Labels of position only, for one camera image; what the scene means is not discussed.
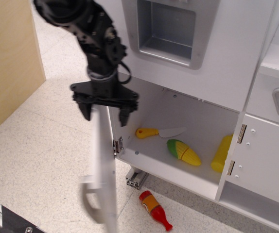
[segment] toy corn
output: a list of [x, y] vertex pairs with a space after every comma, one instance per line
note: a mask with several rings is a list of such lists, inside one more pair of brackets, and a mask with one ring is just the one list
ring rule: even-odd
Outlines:
[[176, 139], [170, 139], [168, 140], [167, 145], [171, 154], [177, 159], [181, 159], [194, 166], [201, 165], [199, 156], [185, 143]]

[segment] door hinge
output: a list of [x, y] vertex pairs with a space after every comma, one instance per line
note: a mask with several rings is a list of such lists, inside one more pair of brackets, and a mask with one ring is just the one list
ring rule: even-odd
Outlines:
[[227, 175], [230, 176], [233, 170], [233, 166], [235, 165], [235, 161], [231, 160], [229, 168], [228, 168], [228, 172]]
[[114, 148], [114, 154], [119, 154], [124, 148], [123, 148], [123, 139], [120, 137], [118, 141], [113, 140], [113, 148]]
[[246, 125], [242, 125], [241, 131], [240, 131], [240, 134], [239, 134], [239, 137], [238, 137], [238, 140], [237, 140], [237, 143], [239, 143], [239, 144], [242, 143], [242, 139], [243, 139], [245, 130], [246, 130]]

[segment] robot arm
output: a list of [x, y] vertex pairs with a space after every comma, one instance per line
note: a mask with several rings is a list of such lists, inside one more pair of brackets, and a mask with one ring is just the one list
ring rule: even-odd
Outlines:
[[50, 24], [62, 27], [77, 37], [87, 56], [90, 82], [71, 85], [74, 100], [85, 118], [90, 120], [92, 104], [120, 108], [120, 122], [127, 124], [129, 114], [137, 110], [138, 94], [120, 82], [117, 68], [126, 56], [126, 46], [112, 25], [112, 20], [94, 0], [34, 0], [39, 14]]

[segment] white drawer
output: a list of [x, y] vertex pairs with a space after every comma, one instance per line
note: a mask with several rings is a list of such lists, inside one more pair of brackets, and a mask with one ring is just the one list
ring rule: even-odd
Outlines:
[[258, 73], [246, 112], [279, 123], [276, 98], [279, 103], [279, 78]]

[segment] cabinet door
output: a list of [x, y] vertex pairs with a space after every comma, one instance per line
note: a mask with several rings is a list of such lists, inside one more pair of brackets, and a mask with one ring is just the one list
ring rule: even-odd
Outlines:
[[[97, 222], [104, 223], [108, 233], [117, 233], [116, 162], [107, 106], [94, 105], [93, 123], [93, 174], [82, 180], [82, 198], [87, 213]], [[89, 201], [96, 194], [99, 209]]]
[[243, 124], [246, 130], [226, 180], [279, 202], [279, 125], [249, 115]]

